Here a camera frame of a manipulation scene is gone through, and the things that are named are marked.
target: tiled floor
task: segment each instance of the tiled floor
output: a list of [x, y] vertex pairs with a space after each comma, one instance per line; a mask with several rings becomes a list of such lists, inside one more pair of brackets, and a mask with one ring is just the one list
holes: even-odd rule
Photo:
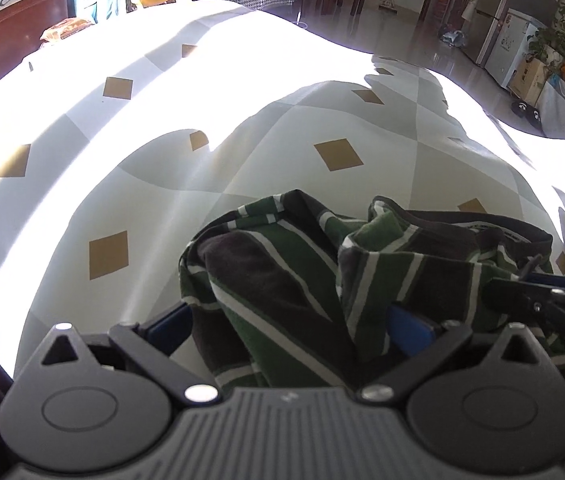
[[307, 6], [302, 21], [307, 29], [333, 43], [356, 50], [390, 56], [441, 73], [467, 91], [482, 107], [517, 130], [538, 134], [530, 123], [511, 111], [513, 98], [492, 77], [459, 49], [438, 40], [435, 28], [418, 22], [410, 10], [397, 14], [380, 10], [378, 0], [367, 0], [363, 12], [352, 17], [352, 0], [345, 0], [336, 13], [321, 16]]

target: sunlight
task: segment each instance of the sunlight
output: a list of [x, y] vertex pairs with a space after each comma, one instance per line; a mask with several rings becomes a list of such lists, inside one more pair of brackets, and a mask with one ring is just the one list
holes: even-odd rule
[[[143, 27], [148, 27], [147, 31], [153, 32], [161, 28], [158, 23], [162, 22], [161, 17], [165, 12], [153, 9], [149, 13], [133, 13], [131, 16], [153, 16], [153, 19], [149, 20], [152, 27], [140, 22]], [[192, 18], [188, 14], [187, 22], [193, 19], [195, 17]], [[205, 18], [212, 22], [214, 19], [214, 16]], [[267, 52], [256, 51], [248, 56], [237, 53], [227, 68], [227, 56], [218, 50], [219, 46], [227, 43], [227, 38], [239, 38], [247, 31], [253, 30], [254, 26], [260, 27], [264, 38], [270, 34], [280, 35], [279, 29], [284, 25], [279, 22], [272, 24], [267, 15], [263, 17], [256, 13], [236, 14], [232, 15], [230, 20], [225, 18], [225, 21], [219, 23], [209, 23], [211, 28], [197, 41], [197, 48], [188, 57], [179, 60], [160, 75], [152, 76], [140, 87], [134, 85], [132, 100], [115, 111], [99, 129], [91, 132], [88, 144], [51, 185], [44, 199], [32, 211], [0, 268], [0, 364], [9, 374], [14, 371], [27, 313], [73, 213], [99, 182], [127, 156], [153, 139], [178, 130], [204, 131], [210, 141], [209, 149], [213, 151], [247, 118], [300, 88], [330, 80], [370, 87], [366, 77], [375, 74], [370, 54], [352, 52], [344, 47], [325, 43], [321, 38], [309, 35], [291, 23], [286, 25], [288, 30], [284, 43]], [[88, 28], [85, 32], [98, 30], [99, 27]], [[9, 119], [0, 119], [0, 146], [5, 146], [0, 152], [0, 160], [4, 159], [5, 154], [14, 145], [35, 142], [37, 137], [71, 106], [82, 105], [83, 99], [93, 103], [98, 97], [90, 96], [90, 92], [101, 85], [108, 74], [120, 74], [137, 82], [145, 73], [127, 75], [125, 69], [138, 58], [142, 58], [144, 52], [151, 51], [156, 44], [165, 43], [173, 37], [173, 29], [171, 30], [168, 38], [164, 31], [158, 39], [148, 33], [135, 34], [135, 43], [130, 41], [130, 35], [125, 28], [115, 29], [120, 37], [114, 39], [122, 41], [124, 37], [130, 43], [130, 49], [120, 49], [119, 55], [112, 56], [112, 59], [102, 64], [96, 62], [96, 57], [89, 56], [94, 38], [88, 36], [83, 36], [88, 39], [83, 43], [67, 42], [63, 50], [57, 51], [59, 59], [51, 54], [45, 57], [40, 66], [46, 67], [44, 72], [47, 74], [47, 70], [62, 66], [63, 61], [69, 62], [71, 59], [83, 57], [88, 57], [90, 61], [87, 64], [80, 62], [75, 67], [73, 78], [68, 78], [75, 79], [74, 83], [67, 83], [58, 78], [52, 91], [42, 85], [43, 75], [30, 79], [30, 93], [21, 95], [9, 107], [10, 113], [18, 118], [18, 124], [21, 125], [19, 130], [22, 132], [19, 136], [13, 137], [9, 136], [8, 132], [5, 133], [6, 122], [11, 120], [9, 114], [6, 114]], [[151, 38], [152, 47], [148, 46], [147, 38]], [[312, 49], [319, 50], [321, 62], [316, 63], [311, 56], [307, 56], [296, 71], [287, 70], [282, 63], [272, 64], [272, 57], [284, 57], [289, 45], [295, 44], [297, 38], [299, 44], [303, 44], [308, 52]], [[107, 44], [110, 41], [111, 35], [108, 35]], [[56, 47], [49, 48], [50, 53], [55, 49]], [[347, 54], [347, 63], [341, 62], [344, 53]], [[221, 67], [224, 76], [232, 81], [230, 95], [220, 92], [213, 84], [215, 74]], [[253, 81], [261, 80], [263, 75], [271, 78], [276, 84], [262, 85], [260, 91], [254, 94]], [[0, 92], [6, 91], [6, 88], [8, 87], [1, 88]], [[31, 107], [24, 106], [26, 101], [36, 103], [36, 106], [42, 103], [44, 112], [39, 116], [33, 113]], [[93, 113], [91, 108], [85, 110]], [[131, 304], [133, 301], [134, 294], [131, 294], [127, 303]], [[126, 305], [120, 307], [122, 312], [128, 309]]]
[[[103, 74], [124, 72], [146, 52], [177, 36], [194, 18], [180, 16], [170, 20], [172, 27], [155, 27], [152, 34], [127, 33], [130, 25], [154, 24], [149, 21], [140, 22], [138, 13], [131, 13], [89, 27], [80, 37], [72, 36], [27, 56], [1, 79], [0, 166], [19, 146], [35, 142], [59, 117], [99, 88]], [[95, 55], [95, 45], [104, 37], [125, 48], [111, 48], [107, 56]]]

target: green striped cloth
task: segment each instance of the green striped cloth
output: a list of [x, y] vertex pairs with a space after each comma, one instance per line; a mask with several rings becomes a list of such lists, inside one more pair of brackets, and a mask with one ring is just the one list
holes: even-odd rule
[[[334, 213], [299, 190], [213, 221], [183, 253], [182, 299], [193, 337], [224, 391], [236, 386], [358, 388], [399, 359], [387, 307], [476, 332], [507, 317], [482, 304], [492, 278], [514, 279], [551, 235], [512, 218], [405, 211], [376, 197], [368, 219]], [[560, 340], [532, 331], [565, 376]]]

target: shoe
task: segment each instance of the shoe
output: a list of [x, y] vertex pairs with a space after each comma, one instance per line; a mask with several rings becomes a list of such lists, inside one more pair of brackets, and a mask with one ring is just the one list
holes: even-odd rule
[[512, 103], [512, 112], [519, 117], [525, 117], [525, 114], [527, 113], [527, 106], [528, 105], [525, 101], [514, 101]]
[[538, 111], [538, 108], [534, 108], [533, 106], [527, 107], [527, 113], [525, 114], [527, 120], [538, 131], [543, 130], [543, 125], [541, 124], [541, 113]]

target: white tablecloth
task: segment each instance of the white tablecloth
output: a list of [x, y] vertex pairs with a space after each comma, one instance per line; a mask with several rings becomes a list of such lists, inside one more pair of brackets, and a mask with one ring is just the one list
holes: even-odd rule
[[[133, 80], [130, 100], [103, 95], [110, 76]], [[339, 139], [361, 166], [329, 171], [314, 144]], [[29, 56], [0, 82], [0, 167], [14, 153], [0, 177], [9, 372], [56, 322], [100, 332], [175, 304], [202, 225], [295, 188], [363, 218], [377, 194], [520, 218], [565, 261], [565, 141], [499, 128], [443, 76], [230, 2], [134, 12]]]

